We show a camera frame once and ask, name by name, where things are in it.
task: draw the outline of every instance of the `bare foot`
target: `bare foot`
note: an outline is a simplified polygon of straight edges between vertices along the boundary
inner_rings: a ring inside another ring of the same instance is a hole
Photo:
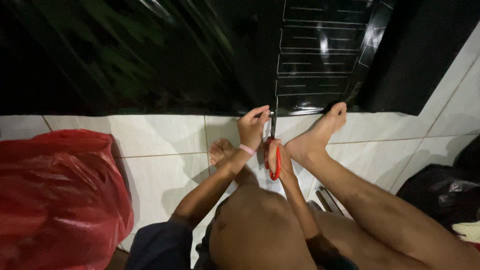
[[[212,143],[210,147],[210,163],[215,168],[220,168],[235,153],[237,149],[224,138],[218,139]],[[235,177],[237,186],[244,184],[254,184],[258,186],[258,180],[252,170],[247,166],[243,166],[239,174]]]
[[[285,148],[297,162],[309,153],[325,152],[330,137],[347,122],[346,116],[347,105],[344,102],[335,104],[329,112],[320,117],[311,130],[291,139],[285,144]]]

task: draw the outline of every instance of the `tile grout line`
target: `tile grout line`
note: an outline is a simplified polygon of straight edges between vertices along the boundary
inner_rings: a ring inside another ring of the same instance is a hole
[[[207,120],[206,116],[204,115],[204,129],[205,129],[205,147],[207,147],[207,169],[208,169],[208,176],[211,176],[210,174],[210,158],[208,155],[208,137],[207,137]]]
[[[418,139],[422,139],[422,140],[423,140],[424,138],[442,138],[442,137],[466,136],[466,135],[476,135],[476,134],[445,135],[445,136],[435,136],[435,137],[418,137],[418,138],[405,138],[405,139],[393,139],[393,140],[378,140],[378,141],[361,141],[361,142],[331,143],[331,144],[328,144],[328,145],[376,143],[376,142],[390,142],[390,141],[407,141],[407,140],[418,140]],[[130,156],[130,157],[113,157],[113,158],[114,158],[114,159],[130,159],[130,158],[148,158],[148,157],[162,157],[162,156],[176,156],[176,155],[192,155],[192,154],[207,154],[207,156],[208,156],[208,152],[192,152],[192,153],[163,154],[163,155],[146,155],[146,156]]]
[[[194,152],[194,153],[180,153],[180,154],[165,154],[165,155],[148,155],[148,156],[132,156],[132,157],[113,157],[114,159],[130,159],[130,158],[148,158],[148,157],[163,157],[163,156],[179,156],[192,154],[207,154],[208,152]]]
[[[305,198],[305,200],[308,199],[308,196],[310,195],[310,192],[312,192],[312,188],[314,186],[313,183],[315,182],[315,179],[316,179],[315,176],[312,175],[312,182],[310,183],[310,189],[308,190],[307,197]]]
[[[403,167],[402,171],[398,174],[397,178],[395,179],[395,182],[393,182],[393,185],[388,189],[388,192],[390,193],[390,191],[392,190],[392,188],[395,186],[395,184],[397,183],[398,179],[400,178],[400,176],[402,175],[403,171],[405,170],[405,168],[408,166],[408,164],[410,163],[410,161],[412,160],[413,156],[415,155],[415,153],[417,152],[417,150],[420,148],[420,145],[423,143],[423,140],[425,139],[425,137],[420,141],[419,145],[417,146],[417,148],[415,149],[415,151],[413,151],[413,154],[410,156],[410,158],[408,159],[408,162],[405,164],[405,167]]]
[[[450,103],[450,100],[452,99],[452,97],[455,95],[455,93],[457,92],[458,88],[460,87],[460,85],[462,84],[463,80],[465,79],[465,77],[467,76],[467,74],[470,72],[470,69],[473,67],[473,65],[477,62],[477,60],[479,59],[479,55],[477,55],[477,57],[475,58],[475,60],[472,62],[472,64],[470,65],[470,67],[468,68],[467,72],[465,72],[465,74],[463,75],[462,79],[460,80],[460,82],[458,83],[458,85],[455,87],[455,90],[453,91],[452,95],[448,98],[448,101],[445,103],[443,109],[440,111],[440,113],[437,115],[437,118],[435,118],[435,121],[433,121],[433,124],[430,126],[430,128],[428,129],[427,131],[427,134],[425,135],[425,137],[428,136],[428,133],[430,133],[430,130],[432,130],[433,126],[435,125],[435,123],[437,122],[437,120],[440,118],[440,115],[442,115],[443,111],[445,110],[445,108],[447,107],[448,103]]]
[[[330,143],[330,144],[327,144],[327,145],[361,144],[361,143],[376,143],[376,142],[392,142],[392,141],[418,140],[418,139],[423,139],[423,138],[424,138],[424,137],[404,138],[404,139],[390,139],[390,140],[376,140],[376,141],[345,142],[345,143]]]
[[[53,129],[50,127],[50,124],[48,123],[48,121],[47,121],[47,119],[45,118],[44,115],[42,115],[42,119],[43,119],[43,121],[45,122],[45,124],[47,125],[48,129],[49,129],[50,131],[53,131]]]
[[[448,103],[450,102],[450,100],[452,99],[452,97],[455,95],[455,93],[457,92],[458,88],[460,87],[460,85],[462,84],[463,80],[465,79],[465,77],[467,76],[467,74],[470,72],[471,68],[473,67],[473,65],[475,64],[475,62],[477,62],[477,60],[479,59],[479,55],[477,55],[477,57],[475,58],[475,60],[472,62],[472,64],[470,65],[470,67],[468,68],[467,72],[465,72],[465,74],[463,75],[462,79],[460,80],[460,82],[458,83],[458,85],[455,87],[455,90],[453,91],[452,95],[450,95],[450,97],[448,98],[447,102],[445,103],[444,107],[442,108],[442,110],[440,111],[440,113],[437,115],[437,117],[435,118],[435,121],[433,121],[432,125],[430,126],[430,128],[428,129],[427,133],[425,134],[425,136],[422,138],[421,142],[419,143],[419,145],[417,146],[417,149],[415,149],[415,152],[413,152],[413,155],[410,157],[410,159],[408,160],[407,164],[405,165],[405,167],[402,169],[402,171],[400,172],[400,174],[398,175],[398,177],[396,178],[395,182],[393,183],[392,187],[388,190],[388,192],[391,192],[392,188],[395,186],[395,184],[398,182],[398,180],[400,179],[400,176],[402,175],[403,171],[405,170],[405,168],[408,166],[408,164],[410,163],[410,161],[412,160],[413,156],[415,155],[415,153],[417,152],[417,150],[420,148],[420,145],[423,143],[423,141],[425,140],[425,138],[439,138],[439,137],[451,137],[451,136],[455,136],[455,135],[448,135],[448,136],[434,136],[434,137],[428,137],[428,133],[430,133],[430,131],[432,130],[433,126],[435,125],[435,123],[437,122],[437,120],[440,118],[440,115],[442,115],[443,111],[445,110],[445,108],[447,107]]]

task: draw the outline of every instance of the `black plastic bag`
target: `black plastic bag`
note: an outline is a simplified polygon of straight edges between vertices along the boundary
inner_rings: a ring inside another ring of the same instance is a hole
[[[456,158],[454,166],[431,164],[410,177],[397,196],[447,230],[480,220],[480,136]]]

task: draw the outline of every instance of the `red plastic bag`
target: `red plastic bag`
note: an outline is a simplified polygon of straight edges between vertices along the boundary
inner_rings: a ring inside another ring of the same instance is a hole
[[[104,269],[133,226],[110,135],[0,142],[0,269]]]

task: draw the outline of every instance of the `black panel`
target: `black panel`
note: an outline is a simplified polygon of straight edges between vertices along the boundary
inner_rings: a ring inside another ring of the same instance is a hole
[[[419,114],[480,1],[0,0],[0,114]]]
[[[478,0],[399,1],[356,102],[420,114],[479,20]]]

